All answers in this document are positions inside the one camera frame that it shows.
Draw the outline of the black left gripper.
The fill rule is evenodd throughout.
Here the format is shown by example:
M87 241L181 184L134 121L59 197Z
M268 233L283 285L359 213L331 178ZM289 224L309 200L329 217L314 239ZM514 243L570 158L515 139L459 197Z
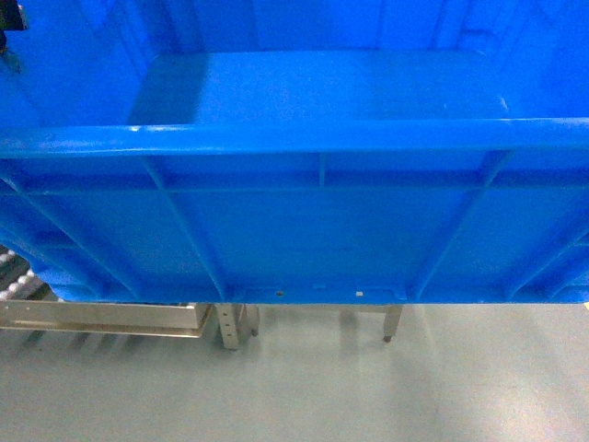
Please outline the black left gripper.
M28 29L28 18L24 6L17 0L1 0L1 60L13 72L20 72L17 55L8 48L8 32Z

